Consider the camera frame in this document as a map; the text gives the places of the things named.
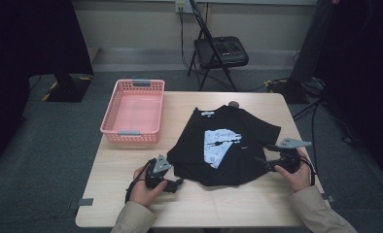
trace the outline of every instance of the white wall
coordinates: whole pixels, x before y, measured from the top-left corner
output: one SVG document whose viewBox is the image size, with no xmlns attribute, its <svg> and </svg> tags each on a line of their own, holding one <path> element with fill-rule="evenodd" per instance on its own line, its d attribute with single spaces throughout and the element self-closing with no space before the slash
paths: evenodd
<svg viewBox="0 0 383 233">
<path fill-rule="evenodd" d="M 301 4 L 209 4 L 213 36 L 235 35 L 247 50 L 299 50 L 313 14 L 313 0 Z M 75 0 L 88 47 L 179 49 L 181 23 L 174 1 Z M 184 47 L 198 35 L 193 15 L 184 15 Z"/>
</svg>

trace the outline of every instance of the pink plastic basket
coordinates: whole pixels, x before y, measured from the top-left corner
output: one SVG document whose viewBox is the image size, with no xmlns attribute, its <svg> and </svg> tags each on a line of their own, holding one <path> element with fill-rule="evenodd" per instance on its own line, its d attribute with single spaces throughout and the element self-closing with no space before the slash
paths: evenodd
<svg viewBox="0 0 383 233">
<path fill-rule="evenodd" d="M 162 80 L 118 80 L 100 131 L 112 143 L 158 142 Z"/>
</svg>

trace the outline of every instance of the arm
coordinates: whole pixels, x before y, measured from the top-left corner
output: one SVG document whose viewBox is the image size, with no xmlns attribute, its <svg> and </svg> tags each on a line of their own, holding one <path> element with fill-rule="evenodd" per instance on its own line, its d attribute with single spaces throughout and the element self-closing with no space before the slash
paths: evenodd
<svg viewBox="0 0 383 233">
<path fill-rule="evenodd" d="M 297 149 L 300 156 L 306 154 Z M 276 165 L 275 169 L 292 186 L 291 203 L 303 223 L 313 232 L 357 232 L 343 217 L 328 207 L 316 186 L 310 186 L 309 167 L 302 163 L 297 172 L 291 174 Z"/>
<path fill-rule="evenodd" d="M 134 180 L 141 171 L 142 168 L 139 168 L 134 172 Z M 167 181 L 163 181 L 155 189 L 149 190 L 146 187 L 146 181 L 144 181 L 145 176 L 142 173 L 140 179 L 136 181 L 128 202 L 125 203 L 117 218 L 112 233 L 147 232 L 155 222 L 156 216 L 148 208 L 164 190 Z"/>
</svg>

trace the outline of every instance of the white graphic print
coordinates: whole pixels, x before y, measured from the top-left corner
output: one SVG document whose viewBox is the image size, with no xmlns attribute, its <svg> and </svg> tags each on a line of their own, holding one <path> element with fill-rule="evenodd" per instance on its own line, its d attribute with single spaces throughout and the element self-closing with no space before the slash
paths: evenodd
<svg viewBox="0 0 383 233">
<path fill-rule="evenodd" d="M 240 143 L 242 136 L 228 129 L 204 132 L 204 161 L 218 168 L 233 143 Z"/>
</svg>

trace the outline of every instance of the gray carpet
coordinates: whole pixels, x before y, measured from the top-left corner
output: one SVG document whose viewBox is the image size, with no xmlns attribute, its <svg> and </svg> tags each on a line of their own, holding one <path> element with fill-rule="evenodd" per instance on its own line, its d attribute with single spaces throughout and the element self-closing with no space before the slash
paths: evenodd
<svg viewBox="0 0 383 233">
<path fill-rule="evenodd" d="M 266 80 L 290 75 L 289 70 L 233 70 L 240 90 L 265 92 Z M 83 229 L 74 222 L 70 204 L 84 193 L 101 138 L 102 118 L 118 79 L 162 79 L 166 90 L 196 91 L 196 77 L 187 71 L 96 73 L 82 103 L 41 101 L 52 76 L 32 77 L 22 123 L 0 159 L 0 232 L 109 232 Z M 227 91 L 209 80 L 206 91 Z M 290 105 L 296 114 L 307 105 Z M 296 121 L 303 140 L 312 140 L 312 115 Z M 332 207 L 359 232 L 383 232 L 383 176 L 365 148 L 341 141 L 345 127 L 323 105 L 314 123 L 319 178 Z M 308 149 L 313 157 L 313 150 Z M 271 229 L 269 232 L 308 232 Z"/>
</svg>

